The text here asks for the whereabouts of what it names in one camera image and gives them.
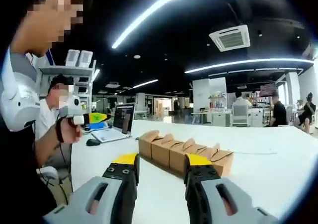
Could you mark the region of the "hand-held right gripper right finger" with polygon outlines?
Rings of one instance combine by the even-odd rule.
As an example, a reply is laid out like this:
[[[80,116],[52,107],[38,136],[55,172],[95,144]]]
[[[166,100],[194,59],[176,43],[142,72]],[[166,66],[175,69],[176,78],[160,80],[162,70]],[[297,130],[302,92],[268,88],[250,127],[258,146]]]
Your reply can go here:
[[[185,199],[191,224],[277,224],[278,219],[252,204],[249,194],[218,175],[203,156],[185,155]]]

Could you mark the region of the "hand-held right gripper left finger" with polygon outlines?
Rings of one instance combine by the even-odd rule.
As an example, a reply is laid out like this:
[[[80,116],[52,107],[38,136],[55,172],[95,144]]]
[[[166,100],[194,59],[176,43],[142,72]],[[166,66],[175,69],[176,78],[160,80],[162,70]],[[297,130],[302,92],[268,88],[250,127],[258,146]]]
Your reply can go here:
[[[78,188],[68,205],[60,205],[43,219],[47,224],[130,224],[132,222],[140,157],[122,155],[112,161],[104,174]]]

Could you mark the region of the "person's left hand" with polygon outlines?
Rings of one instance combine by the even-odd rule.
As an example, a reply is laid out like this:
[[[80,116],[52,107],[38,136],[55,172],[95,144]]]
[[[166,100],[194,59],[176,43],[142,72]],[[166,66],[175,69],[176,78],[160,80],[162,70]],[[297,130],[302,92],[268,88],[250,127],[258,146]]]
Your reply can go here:
[[[61,119],[60,124],[63,143],[72,144],[80,140],[82,135],[81,126],[74,125],[70,118]]]

